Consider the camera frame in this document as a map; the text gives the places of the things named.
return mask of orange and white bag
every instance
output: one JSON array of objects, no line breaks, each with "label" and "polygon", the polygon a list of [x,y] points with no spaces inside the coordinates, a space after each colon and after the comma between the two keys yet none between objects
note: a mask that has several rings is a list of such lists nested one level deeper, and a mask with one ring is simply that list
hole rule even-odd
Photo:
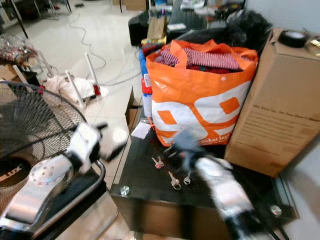
[{"label": "orange and white bag", "polygon": [[[213,40],[205,44],[173,40],[169,47],[179,61],[174,67],[155,61],[160,51],[146,57],[153,92],[152,118],[159,140],[169,146],[179,130],[192,127],[202,145],[226,145],[255,74],[257,52]],[[242,71],[217,74],[187,69],[188,57],[183,48],[232,54]]]}]

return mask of cardboard box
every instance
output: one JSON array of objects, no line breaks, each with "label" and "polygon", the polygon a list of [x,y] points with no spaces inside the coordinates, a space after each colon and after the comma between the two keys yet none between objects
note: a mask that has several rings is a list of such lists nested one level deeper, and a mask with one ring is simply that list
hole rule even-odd
[{"label": "cardboard box", "polygon": [[146,0],[124,0],[125,8],[129,11],[145,11]]},{"label": "cardboard box", "polygon": [[224,158],[277,177],[320,130],[320,58],[270,34]]},{"label": "cardboard box", "polygon": [[18,74],[10,64],[0,66],[0,77],[6,81],[22,82],[18,77]]}]

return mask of robotic hand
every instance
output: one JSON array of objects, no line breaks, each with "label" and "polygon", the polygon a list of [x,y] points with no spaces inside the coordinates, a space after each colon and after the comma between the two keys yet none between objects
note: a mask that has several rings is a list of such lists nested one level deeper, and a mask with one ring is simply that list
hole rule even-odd
[{"label": "robotic hand", "polygon": [[[29,239],[43,224],[50,203],[70,183],[76,174],[85,174],[91,162],[100,158],[100,130],[81,123],[70,139],[64,154],[37,163],[30,171],[28,181],[14,196],[0,218],[0,239]],[[109,156],[112,159],[118,147]]]},{"label": "robotic hand", "polygon": [[176,135],[171,148],[170,152],[183,156],[183,167],[186,170],[196,170],[205,180],[232,239],[270,239],[246,192],[234,178],[229,162],[209,155],[188,129]]}]

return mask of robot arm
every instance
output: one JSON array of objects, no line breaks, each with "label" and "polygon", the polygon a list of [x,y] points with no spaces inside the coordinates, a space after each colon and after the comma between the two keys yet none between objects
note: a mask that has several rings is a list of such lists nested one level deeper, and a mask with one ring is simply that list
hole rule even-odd
[{"label": "robot arm", "polygon": [[172,148],[173,152],[182,153],[185,169],[197,171],[205,180],[232,239],[270,239],[246,192],[234,178],[230,163],[209,155],[199,146],[195,133],[188,129],[176,135]]}]

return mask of key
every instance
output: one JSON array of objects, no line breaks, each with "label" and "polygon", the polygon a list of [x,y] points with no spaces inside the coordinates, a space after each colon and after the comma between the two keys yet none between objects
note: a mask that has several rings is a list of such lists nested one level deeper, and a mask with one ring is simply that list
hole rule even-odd
[{"label": "key", "polygon": [[189,171],[189,172],[188,172],[188,176],[186,176],[186,177],[183,179],[183,183],[184,183],[185,185],[190,185],[190,183],[191,183],[190,174],[191,174],[191,171]]},{"label": "key", "polygon": [[171,185],[175,190],[180,190],[181,189],[181,185],[179,182],[179,179],[176,179],[172,173],[170,171],[168,171],[170,178],[171,178]]},{"label": "key", "polygon": [[158,159],[159,159],[159,161],[158,161],[159,166],[160,166],[160,167],[163,167],[163,166],[164,166],[164,162],[161,161],[161,157],[158,156]]},{"label": "key", "polygon": [[162,167],[164,166],[164,163],[163,163],[163,162],[162,162],[162,165],[159,164],[159,162],[158,162],[157,160],[155,160],[154,157],[152,158],[152,160],[154,161],[155,167],[156,167],[157,169],[160,169],[160,168],[162,168]]}]

